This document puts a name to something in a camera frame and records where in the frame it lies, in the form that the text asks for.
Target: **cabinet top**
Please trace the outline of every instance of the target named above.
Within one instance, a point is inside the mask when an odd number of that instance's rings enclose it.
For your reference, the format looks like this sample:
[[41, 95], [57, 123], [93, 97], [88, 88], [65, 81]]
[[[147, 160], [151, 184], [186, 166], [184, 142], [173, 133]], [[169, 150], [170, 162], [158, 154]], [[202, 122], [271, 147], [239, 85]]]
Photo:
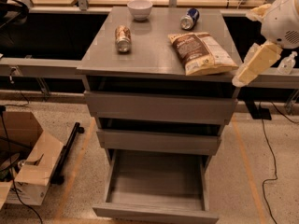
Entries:
[[[135, 21], [127, 7], [113, 7], [86, 52], [78, 68], [79, 72], [89, 75], [198, 79], [185, 76], [183, 65], [168, 38], [171, 34], [189, 32], [180, 28], [180, 18], [185, 13], [186, 8], [154, 7], [147, 20]], [[199, 13], [200, 18], [192, 32], [210, 33], [233, 60], [241, 64], [220, 11], [199, 9]], [[119, 25], [125, 25], [131, 30], [132, 48], [129, 53], [117, 52], [115, 29]], [[228, 80], [232, 78], [232, 73], [206, 77]]]

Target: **small bowl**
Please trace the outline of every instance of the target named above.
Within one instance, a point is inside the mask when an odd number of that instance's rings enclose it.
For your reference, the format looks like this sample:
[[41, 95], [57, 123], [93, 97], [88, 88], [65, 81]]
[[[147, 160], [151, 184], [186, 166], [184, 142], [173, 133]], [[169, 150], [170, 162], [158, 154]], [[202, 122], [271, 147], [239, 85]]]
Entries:
[[127, 4], [131, 15], [137, 21], [145, 20], [151, 13], [152, 3], [149, 0], [133, 0]]

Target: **floor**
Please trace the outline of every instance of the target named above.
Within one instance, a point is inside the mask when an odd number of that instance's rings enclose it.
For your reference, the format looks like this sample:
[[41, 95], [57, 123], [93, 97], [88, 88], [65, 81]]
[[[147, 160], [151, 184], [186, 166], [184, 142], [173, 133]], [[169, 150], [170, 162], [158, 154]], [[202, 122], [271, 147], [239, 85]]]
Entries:
[[[66, 143], [75, 122], [84, 127], [79, 134], [64, 168], [65, 182], [50, 186], [41, 206], [34, 209], [43, 223], [124, 224], [133, 221], [97, 217], [93, 205], [102, 201], [109, 164], [100, 148], [95, 121], [80, 94], [53, 93], [45, 102], [39, 93], [0, 91], [0, 105], [7, 111], [33, 112], [44, 130]], [[265, 185], [265, 194], [273, 217], [279, 224], [299, 223], [299, 140], [298, 124], [281, 116], [270, 103], [272, 120], [264, 128], [276, 156], [278, 180]], [[284, 112], [282, 103], [276, 104]], [[299, 105], [294, 106], [290, 119], [299, 121]], [[274, 163], [266, 143], [261, 120], [253, 120], [242, 102], [232, 121], [225, 128], [220, 149], [207, 171], [206, 184], [210, 212], [219, 215], [218, 224], [275, 223], [263, 198], [262, 183], [274, 178]], [[1, 224], [39, 223], [35, 213], [22, 205], [5, 204], [0, 211]]]

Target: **snack bag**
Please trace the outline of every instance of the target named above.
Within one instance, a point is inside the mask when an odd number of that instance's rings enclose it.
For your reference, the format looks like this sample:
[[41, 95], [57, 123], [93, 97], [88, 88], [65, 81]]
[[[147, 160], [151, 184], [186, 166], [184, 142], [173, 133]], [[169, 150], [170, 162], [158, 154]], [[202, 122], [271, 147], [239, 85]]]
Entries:
[[188, 33], [168, 36], [186, 76], [202, 76], [238, 68], [230, 55], [209, 33]]

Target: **white robot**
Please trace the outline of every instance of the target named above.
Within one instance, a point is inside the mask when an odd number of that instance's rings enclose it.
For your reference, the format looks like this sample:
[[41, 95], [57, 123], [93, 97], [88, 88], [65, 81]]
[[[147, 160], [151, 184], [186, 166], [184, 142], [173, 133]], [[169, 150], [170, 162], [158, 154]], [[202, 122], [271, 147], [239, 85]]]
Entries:
[[283, 49], [299, 47], [299, 0], [276, 0], [252, 9], [247, 17], [262, 23], [266, 41], [253, 44], [237, 70], [233, 84], [243, 87], [280, 59]]

